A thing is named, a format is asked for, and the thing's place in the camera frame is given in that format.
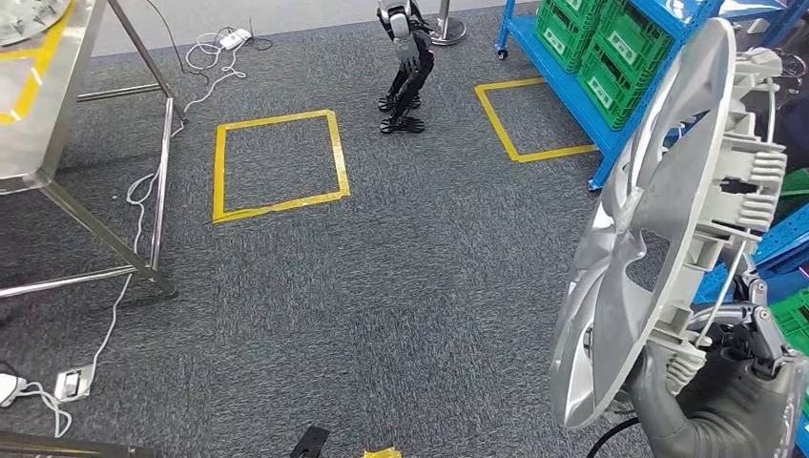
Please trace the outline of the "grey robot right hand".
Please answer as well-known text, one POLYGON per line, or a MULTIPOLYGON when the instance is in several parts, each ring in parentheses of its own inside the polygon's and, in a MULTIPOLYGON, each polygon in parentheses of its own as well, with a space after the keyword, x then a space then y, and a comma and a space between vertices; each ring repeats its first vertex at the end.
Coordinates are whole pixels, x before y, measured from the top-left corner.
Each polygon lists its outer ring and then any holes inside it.
POLYGON ((666 349, 649 343, 625 380, 655 457, 787 457, 807 385, 808 360, 785 340, 767 305, 767 284, 747 287, 736 313, 747 320, 706 326, 717 343, 678 395, 667 386, 666 349))

